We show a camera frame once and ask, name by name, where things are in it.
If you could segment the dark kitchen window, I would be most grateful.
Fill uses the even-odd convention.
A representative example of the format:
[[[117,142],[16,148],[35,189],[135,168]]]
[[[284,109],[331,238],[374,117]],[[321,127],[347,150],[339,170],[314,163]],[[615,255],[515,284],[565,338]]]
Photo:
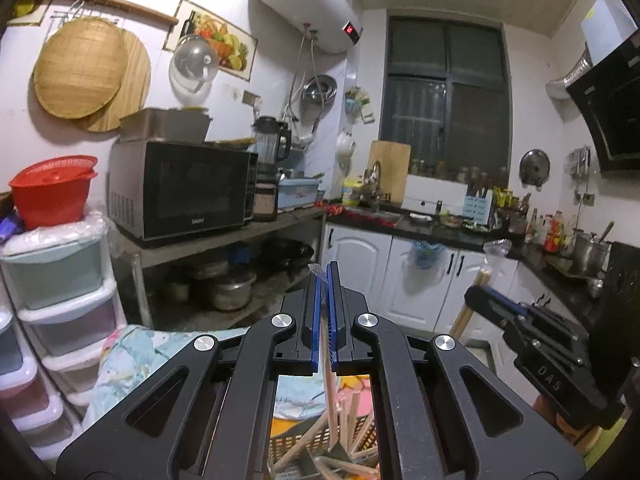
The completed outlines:
[[[512,133],[502,30],[434,18],[389,18],[378,136],[409,145],[410,174],[505,184]]]

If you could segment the pink cartoon blanket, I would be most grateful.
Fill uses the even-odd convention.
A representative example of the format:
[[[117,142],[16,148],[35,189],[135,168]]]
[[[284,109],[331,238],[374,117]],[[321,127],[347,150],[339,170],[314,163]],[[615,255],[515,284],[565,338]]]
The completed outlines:
[[[358,416],[372,411],[372,394],[368,375],[333,377],[336,402],[349,405],[359,391]],[[320,416],[326,409],[324,379],[320,373],[312,376],[281,376],[277,384],[270,437],[284,434],[299,422]]]

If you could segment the steel pot on shelf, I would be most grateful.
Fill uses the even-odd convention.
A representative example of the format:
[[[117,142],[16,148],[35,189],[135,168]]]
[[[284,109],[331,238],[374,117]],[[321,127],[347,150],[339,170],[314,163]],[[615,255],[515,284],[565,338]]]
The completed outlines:
[[[253,285],[257,280],[253,270],[234,270],[217,276],[208,286],[209,299],[214,309],[233,312],[246,307],[252,299]]]

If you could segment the blue plastic bag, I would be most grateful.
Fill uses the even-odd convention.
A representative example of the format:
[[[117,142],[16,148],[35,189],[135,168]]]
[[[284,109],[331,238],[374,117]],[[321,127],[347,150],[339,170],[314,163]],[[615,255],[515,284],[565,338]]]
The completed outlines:
[[[414,240],[412,242],[410,260],[419,269],[430,270],[438,263],[438,260],[446,247],[443,244],[432,244],[426,240]]]

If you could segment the metal shelf rack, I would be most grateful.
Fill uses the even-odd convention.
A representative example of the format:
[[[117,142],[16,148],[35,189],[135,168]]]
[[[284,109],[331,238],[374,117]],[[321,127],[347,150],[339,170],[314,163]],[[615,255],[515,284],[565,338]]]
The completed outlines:
[[[250,246],[255,240],[308,221],[324,224],[324,218],[326,213],[322,208],[300,208],[281,212],[276,220],[270,222],[250,222],[237,229],[183,236],[175,240],[157,240],[146,245],[116,229],[111,237],[110,252],[113,260],[122,260],[130,267],[134,298],[137,300],[134,320],[140,321],[146,328],[154,328],[154,309],[149,303],[145,270],[170,264],[198,266],[201,263],[213,263],[220,270],[224,261],[233,268],[241,261],[240,249]]]

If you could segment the steel pot on stove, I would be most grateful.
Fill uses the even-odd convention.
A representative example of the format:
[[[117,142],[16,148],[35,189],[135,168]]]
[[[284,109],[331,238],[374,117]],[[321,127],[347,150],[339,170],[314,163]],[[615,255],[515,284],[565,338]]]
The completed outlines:
[[[608,255],[608,233],[615,226],[614,221],[608,222],[600,236],[583,230],[574,231],[574,249],[572,252],[572,268],[577,274],[593,278],[603,268]]]

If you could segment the hanging steel pot lid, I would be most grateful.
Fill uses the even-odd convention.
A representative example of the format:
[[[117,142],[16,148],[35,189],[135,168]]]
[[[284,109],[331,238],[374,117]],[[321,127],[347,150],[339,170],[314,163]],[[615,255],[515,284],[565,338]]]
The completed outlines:
[[[518,165],[518,177],[524,186],[533,185],[537,190],[550,178],[549,156],[539,148],[527,151]]]

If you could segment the light blue crumpled cloth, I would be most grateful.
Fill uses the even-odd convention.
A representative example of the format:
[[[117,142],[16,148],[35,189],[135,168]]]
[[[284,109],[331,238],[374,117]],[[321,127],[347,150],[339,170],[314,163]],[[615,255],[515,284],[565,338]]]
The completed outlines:
[[[195,339],[195,332],[160,332],[128,325],[107,338],[81,427],[88,429]]]

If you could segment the black microwave oven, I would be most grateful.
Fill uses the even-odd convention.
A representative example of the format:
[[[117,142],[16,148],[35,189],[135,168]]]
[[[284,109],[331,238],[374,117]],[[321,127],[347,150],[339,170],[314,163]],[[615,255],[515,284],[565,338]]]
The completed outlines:
[[[142,243],[244,226],[253,219],[257,155],[213,144],[116,142],[107,213]]]

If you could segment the pastel plastic drawer unit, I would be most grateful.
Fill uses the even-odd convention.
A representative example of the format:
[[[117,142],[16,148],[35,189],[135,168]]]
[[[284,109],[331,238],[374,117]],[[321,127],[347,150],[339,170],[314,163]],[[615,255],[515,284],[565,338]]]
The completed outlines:
[[[40,368],[79,414],[91,402],[107,339],[127,324],[110,231],[106,215],[88,209],[76,222],[1,244],[2,278],[18,325]]]

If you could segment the hanging steel bowl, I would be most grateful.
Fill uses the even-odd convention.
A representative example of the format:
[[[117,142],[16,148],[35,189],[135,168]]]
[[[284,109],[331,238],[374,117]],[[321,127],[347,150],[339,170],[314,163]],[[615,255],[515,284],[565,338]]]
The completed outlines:
[[[335,101],[337,82],[329,75],[311,77],[303,85],[302,101],[307,105],[330,106]]]

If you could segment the round wooden board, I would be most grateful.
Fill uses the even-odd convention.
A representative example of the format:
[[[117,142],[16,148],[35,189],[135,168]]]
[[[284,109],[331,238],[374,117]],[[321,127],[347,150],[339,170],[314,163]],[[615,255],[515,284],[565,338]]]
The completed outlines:
[[[127,53],[127,66],[119,90],[104,107],[97,112],[72,123],[80,130],[106,133],[119,128],[123,117],[141,110],[151,85],[151,62],[148,51],[140,39],[129,30],[122,29]]]

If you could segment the glass pot lid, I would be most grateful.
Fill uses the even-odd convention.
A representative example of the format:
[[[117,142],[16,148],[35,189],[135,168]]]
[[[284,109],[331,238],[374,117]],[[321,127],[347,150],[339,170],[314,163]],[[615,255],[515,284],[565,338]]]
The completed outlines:
[[[218,74],[218,54],[209,42],[198,35],[183,36],[169,64],[169,80],[178,88],[198,93]]]

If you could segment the round bamboo tray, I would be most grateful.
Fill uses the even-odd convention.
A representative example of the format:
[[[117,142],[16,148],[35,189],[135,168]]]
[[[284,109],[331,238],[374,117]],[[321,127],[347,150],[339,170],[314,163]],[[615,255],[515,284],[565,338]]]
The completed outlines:
[[[84,118],[114,98],[126,65],[124,36],[118,27],[103,18],[76,18],[42,47],[32,84],[39,104],[50,115]]]

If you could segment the fruit picture on wall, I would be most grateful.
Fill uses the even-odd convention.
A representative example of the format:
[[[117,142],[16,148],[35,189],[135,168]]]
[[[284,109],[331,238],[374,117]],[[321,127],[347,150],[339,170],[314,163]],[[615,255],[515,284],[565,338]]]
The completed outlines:
[[[198,36],[214,49],[224,72],[250,81],[258,45],[256,38],[190,0],[180,0],[175,18],[178,23],[168,32],[163,45],[165,51],[174,52],[185,36]]]

